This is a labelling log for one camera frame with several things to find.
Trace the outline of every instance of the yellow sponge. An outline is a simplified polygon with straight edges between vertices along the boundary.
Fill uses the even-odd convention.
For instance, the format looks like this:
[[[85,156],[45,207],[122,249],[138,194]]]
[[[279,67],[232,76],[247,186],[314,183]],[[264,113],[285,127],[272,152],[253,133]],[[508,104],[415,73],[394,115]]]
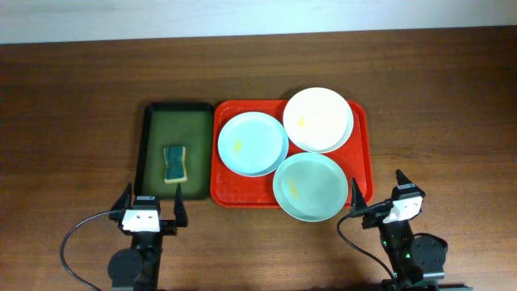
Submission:
[[[185,147],[171,146],[163,150],[165,157],[165,183],[180,183],[187,181],[185,167]]]

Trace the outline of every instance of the tray rim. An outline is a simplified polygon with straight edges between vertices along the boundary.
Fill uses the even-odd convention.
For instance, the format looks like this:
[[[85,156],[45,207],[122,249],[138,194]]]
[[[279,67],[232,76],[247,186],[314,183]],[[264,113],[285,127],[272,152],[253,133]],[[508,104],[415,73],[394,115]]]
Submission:
[[[145,173],[145,162],[147,161],[147,148],[149,144],[149,130],[151,125],[151,119],[153,118],[153,114],[155,112],[161,111],[196,111],[196,112],[210,112],[214,116],[215,108],[211,103],[208,102],[152,102],[145,106],[144,108],[144,116],[142,121],[142,130],[140,136],[140,145],[138,148],[138,159],[137,159],[137,169],[135,173],[134,180],[134,188],[133,194],[135,196],[142,195],[142,187],[144,183],[144,173]],[[210,169],[212,169],[212,157],[210,157]],[[198,198],[198,199],[188,199],[188,200],[203,200],[206,199],[208,195]]]
[[[280,206],[278,203],[276,204],[257,204],[257,205],[250,205],[250,204],[228,204],[221,200],[219,196],[214,196],[213,193],[215,192],[215,182],[213,182],[214,173],[215,173],[215,166],[216,161],[215,158],[217,157],[218,153],[216,152],[216,147],[214,146],[214,142],[216,142],[216,131],[220,128],[220,120],[216,122],[216,119],[218,119],[218,113],[219,110],[225,110],[228,107],[227,103],[234,103],[234,102],[240,102],[240,101],[246,101],[246,102],[285,102],[288,100],[285,99],[230,99],[226,100],[222,103],[220,103],[216,111],[214,112],[214,123],[213,123],[213,131],[212,131],[212,165],[210,170],[210,197],[221,207],[225,208],[234,208],[234,209],[279,209]],[[364,159],[364,170],[365,170],[365,179],[366,184],[371,186],[367,189],[365,193],[363,193],[363,197],[366,200],[366,203],[369,204],[372,202],[373,197],[375,196],[375,185],[373,184],[373,172],[372,172],[372,153],[370,151],[370,139],[368,136],[368,124],[366,121],[366,112],[364,111],[364,108],[359,105],[356,101],[353,100],[347,100],[347,102],[350,104],[350,107],[352,108],[352,111],[357,112],[357,116],[359,119],[360,127],[360,135],[363,139],[364,143],[366,143],[366,146],[363,146],[363,159]],[[350,205],[345,204],[343,208],[350,208]]]

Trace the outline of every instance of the dark green tray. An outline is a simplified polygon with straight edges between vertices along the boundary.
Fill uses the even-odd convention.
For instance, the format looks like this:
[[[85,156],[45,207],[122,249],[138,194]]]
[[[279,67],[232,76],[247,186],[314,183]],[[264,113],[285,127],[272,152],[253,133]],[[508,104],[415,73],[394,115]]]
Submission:
[[[151,103],[144,110],[135,196],[174,199],[176,183],[165,183],[163,149],[185,146],[188,181],[183,199],[203,199],[210,192],[213,106],[210,103]]]

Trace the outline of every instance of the tray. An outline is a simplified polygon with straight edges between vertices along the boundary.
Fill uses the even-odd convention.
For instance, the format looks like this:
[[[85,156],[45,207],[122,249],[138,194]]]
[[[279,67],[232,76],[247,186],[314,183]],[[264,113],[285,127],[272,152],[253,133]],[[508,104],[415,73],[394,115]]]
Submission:
[[[213,106],[210,103],[151,103],[144,122],[135,176],[135,196],[174,199],[176,183],[165,183],[163,149],[181,145],[187,149],[185,200],[203,199],[210,191]]]
[[[210,194],[223,207],[233,208],[279,208],[273,194],[275,172],[263,177],[248,178],[233,173],[221,161],[217,153],[217,139],[222,127],[232,117],[243,112],[264,112],[282,122],[287,100],[229,100],[216,108],[212,141],[212,173]],[[339,149],[325,154],[332,158],[345,172],[349,195],[345,207],[350,207],[351,178],[355,178],[364,199],[373,198],[372,162],[368,143],[366,114],[356,102],[348,101],[354,114],[354,128],[348,141]],[[303,152],[289,142],[288,157]]]

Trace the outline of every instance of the food stain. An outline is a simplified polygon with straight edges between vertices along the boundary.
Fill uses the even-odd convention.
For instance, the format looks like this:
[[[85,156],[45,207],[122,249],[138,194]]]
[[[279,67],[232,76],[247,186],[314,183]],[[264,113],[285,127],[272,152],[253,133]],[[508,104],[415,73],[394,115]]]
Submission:
[[[289,192],[292,195],[292,198],[298,199],[298,190],[296,190],[296,184],[294,182],[294,179],[288,179],[289,183]]]
[[[239,158],[239,156],[241,155],[241,150],[242,150],[242,143],[241,143],[241,141],[239,141],[239,138],[237,138],[237,140],[235,141],[235,145],[233,146],[233,152],[235,153],[237,158]]]

